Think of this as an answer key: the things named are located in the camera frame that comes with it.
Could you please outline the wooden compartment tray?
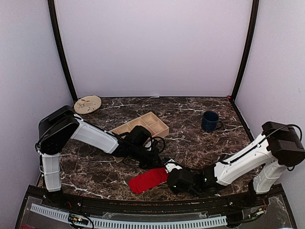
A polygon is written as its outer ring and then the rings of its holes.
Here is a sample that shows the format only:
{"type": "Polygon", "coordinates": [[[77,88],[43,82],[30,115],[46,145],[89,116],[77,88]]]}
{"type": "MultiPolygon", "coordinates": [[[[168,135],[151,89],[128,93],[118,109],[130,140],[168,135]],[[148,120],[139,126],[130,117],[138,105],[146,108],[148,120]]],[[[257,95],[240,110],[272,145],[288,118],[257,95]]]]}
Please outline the wooden compartment tray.
{"type": "MultiPolygon", "coordinates": [[[[169,127],[153,112],[148,112],[136,119],[133,119],[132,121],[125,123],[111,130],[111,133],[121,139],[124,139],[126,135],[130,133],[131,130],[137,125],[145,127],[152,135],[152,137],[148,139],[148,141],[143,145],[144,149],[150,150],[153,145],[153,141],[158,141],[157,147],[159,149],[163,147],[163,143],[164,149],[166,148],[165,137],[169,135],[169,127]]],[[[116,160],[122,161],[123,159],[130,157],[129,151],[132,146],[138,145],[128,141],[128,145],[123,150],[119,150],[118,153],[115,153],[114,158],[116,160]]]]}

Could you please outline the plain red sock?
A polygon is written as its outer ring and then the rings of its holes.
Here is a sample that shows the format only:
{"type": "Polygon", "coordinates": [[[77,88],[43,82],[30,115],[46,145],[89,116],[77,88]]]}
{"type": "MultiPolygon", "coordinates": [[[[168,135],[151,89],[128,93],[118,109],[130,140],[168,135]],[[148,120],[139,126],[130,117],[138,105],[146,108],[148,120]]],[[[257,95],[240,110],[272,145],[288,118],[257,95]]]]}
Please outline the plain red sock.
{"type": "Polygon", "coordinates": [[[129,187],[133,193],[140,194],[167,181],[165,168],[155,168],[132,178],[129,187]]]}

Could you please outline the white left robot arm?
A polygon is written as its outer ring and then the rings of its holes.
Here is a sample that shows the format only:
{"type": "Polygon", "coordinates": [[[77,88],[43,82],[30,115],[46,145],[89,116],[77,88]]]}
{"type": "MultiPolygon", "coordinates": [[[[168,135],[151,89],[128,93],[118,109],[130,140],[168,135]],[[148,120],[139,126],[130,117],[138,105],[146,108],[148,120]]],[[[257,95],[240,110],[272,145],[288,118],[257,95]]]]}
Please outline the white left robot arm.
{"type": "Polygon", "coordinates": [[[35,144],[40,155],[40,167],[44,176],[49,201],[57,208],[67,204],[67,197],[61,191],[60,156],[70,139],[81,141],[114,157],[131,157],[142,169],[163,167],[158,149],[160,137],[153,137],[143,126],[137,125],[131,131],[118,134],[101,129],[76,114],[65,105],[39,122],[39,139],[35,144]]]}

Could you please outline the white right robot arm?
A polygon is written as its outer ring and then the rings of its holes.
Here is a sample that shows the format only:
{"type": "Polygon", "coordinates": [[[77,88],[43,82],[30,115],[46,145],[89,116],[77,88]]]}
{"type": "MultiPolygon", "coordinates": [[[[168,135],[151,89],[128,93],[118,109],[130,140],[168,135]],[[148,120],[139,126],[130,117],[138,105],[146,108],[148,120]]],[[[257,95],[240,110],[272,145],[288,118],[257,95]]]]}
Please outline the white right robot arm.
{"type": "Polygon", "coordinates": [[[175,194],[187,192],[202,197],[217,193],[244,174],[263,166],[259,175],[250,182],[251,190],[243,197],[246,206],[255,206],[285,170],[294,169],[305,159],[302,130],[298,125],[269,121],[263,124],[262,129],[262,133],[247,147],[202,171],[195,172],[173,159],[167,160],[168,187],[175,194]]]}

